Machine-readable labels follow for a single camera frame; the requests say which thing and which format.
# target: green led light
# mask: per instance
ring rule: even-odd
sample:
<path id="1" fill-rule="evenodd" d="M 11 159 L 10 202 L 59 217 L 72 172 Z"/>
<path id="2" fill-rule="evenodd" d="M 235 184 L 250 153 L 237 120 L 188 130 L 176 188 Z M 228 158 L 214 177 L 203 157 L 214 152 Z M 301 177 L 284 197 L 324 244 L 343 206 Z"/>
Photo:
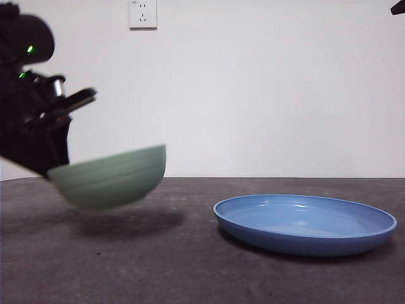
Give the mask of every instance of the green led light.
<path id="1" fill-rule="evenodd" d="M 31 54 L 31 53 L 34 52 L 34 51 L 35 51 L 34 46 L 29 46 L 28 49 L 27 49 L 27 53 L 28 53 L 28 54 Z"/>

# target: table surface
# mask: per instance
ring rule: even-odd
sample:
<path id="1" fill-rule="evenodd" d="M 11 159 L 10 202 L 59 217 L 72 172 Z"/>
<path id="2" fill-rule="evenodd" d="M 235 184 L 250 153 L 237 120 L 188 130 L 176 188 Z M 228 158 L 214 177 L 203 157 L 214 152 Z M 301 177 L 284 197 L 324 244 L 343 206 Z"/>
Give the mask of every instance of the table surface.
<path id="1" fill-rule="evenodd" d="M 390 241 L 355 256 L 267 252 L 218 227 L 245 194 L 358 201 L 393 214 Z M 71 207 L 44 179 L 1 183 L 2 303 L 405 303 L 405 179 L 165 178 L 119 209 Z"/>

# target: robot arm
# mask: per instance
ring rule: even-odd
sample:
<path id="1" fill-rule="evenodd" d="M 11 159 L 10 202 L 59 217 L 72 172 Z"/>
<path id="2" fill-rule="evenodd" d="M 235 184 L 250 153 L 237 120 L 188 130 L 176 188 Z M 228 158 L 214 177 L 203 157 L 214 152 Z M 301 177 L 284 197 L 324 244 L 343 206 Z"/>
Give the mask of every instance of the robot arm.
<path id="1" fill-rule="evenodd" d="M 65 97 L 61 75 L 46 77 L 23 65 L 47 61 L 54 51 L 48 26 L 0 4 L 0 155 L 44 177 L 69 163 L 69 113 L 93 101 L 93 89 Z"/>
<path id="2" fill-rule="evenodd" d="M 397 4 L 391 7 L 391 13 L 393 15 L 405 13 L 405 0 L 399 1 Z"/>

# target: plate rim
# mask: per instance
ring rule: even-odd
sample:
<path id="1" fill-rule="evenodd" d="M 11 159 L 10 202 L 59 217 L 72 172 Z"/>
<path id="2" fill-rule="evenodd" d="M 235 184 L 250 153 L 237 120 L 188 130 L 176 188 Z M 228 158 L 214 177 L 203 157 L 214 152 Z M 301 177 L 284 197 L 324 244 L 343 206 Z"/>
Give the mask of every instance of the plate rim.
<path id="1" fill-rule="evenodd" d="M 375 209 L 378 212 L 382 212 L 382 213 L 388 215 L 393 220 L 393 224 L 387 229 L 384 229 L 384 230 L 381 230 L 381 231 L 378 231 L 378 232 L 369 233 L 369 234 L 359 234 L 359 235 L 355 235 L 355 236 L 330 236 L 330 237 L 311 236 L 311 235 L 300 235 L 300 234 L 293 234 L 293 233 L 280 233 L 280 232 L 269 231 L 269 230 L 264 230 L 264 229 L 257 229 L 257 228 L 249 227 L 247 225 L 241 225 L 239 223 L 236 223 L 234 221 L 231 221 L 231 220 L 223 217 L 216 210 L 220 204 L 222 204 L 222 203 L 224 203 L 226 201 L 234 200 L 234 199 L 237 199 L 237 198 L 252 197 L 252 196 L 299 196 L 299 197 L 306 197 L 306 198 L 321 198 L 321 199 L 324 199 L 324 200 L 344 201 L 346 203 L 352 203 L 352 204 L 355 204 L 355 205 L 361 205 L 363 207 Z M 220 219 L 222 219 L 222 220 L 224 220 L 224 221 L 226 221 L 228 223 L 231 223 L 233 225 L 237 225 L 239 227 L 248 228 L 250 230 L 254 230 L 254 231 L 258 231 L 258 232 L 264 232 L 264 233 L 268 233 L 268 234 L 278 234 L 279 236 L 292 236 L 292 237 L 296 237 L 296 238 L 311 238 L 311 239 L 358 239 L 358 238 L 369 238 L 369 237 L 372 237 L 372 236 L 379 236 L 381 234 L 386 234 L 388 232 L 392 232 L 397 227 L 397 224 L 398 224 L 396 218 L 392 214 L 390 214 L 389 212 L 386 212 L 385 210 L 374 207 L 374 206 L 370 206 L 370 205 L 366 205 L 366 204 L 362 204 L 362 203 L 357 203 L 355 201 L 348 201 L 346 199 L 328 198 L 328 197 L 325 197 L 325 196 L 313 196 L 313 195 L 303 195 L 303 194 L 268 193 L 268 194 L 248 194 L 248 195 L 242 195 L 242 196 L 235 196 L 233 198 L 227 198 L 227 199 L 223 199 L 223 200 L 217 202 L 213 207 L 213 211 L 214 211 L 214 214 L 217 217 L 219 217 Z"/>

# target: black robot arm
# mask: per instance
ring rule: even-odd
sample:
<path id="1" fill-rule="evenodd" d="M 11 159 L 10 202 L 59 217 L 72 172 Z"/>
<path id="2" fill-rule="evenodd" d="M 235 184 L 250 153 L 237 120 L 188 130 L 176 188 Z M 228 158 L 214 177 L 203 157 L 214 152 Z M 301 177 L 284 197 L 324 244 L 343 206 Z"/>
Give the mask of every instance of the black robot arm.
<path id="1" fill-rule="evenodd" d="M 68 115 L 96 94 L 84 89 L 65 97 L 64 76 L 23 71 L 23 65 L 47 61 L 53 52 L 52 33 L 40 18 L 0 4 L 0 155 L 44 177 L 69 163 Z"/>

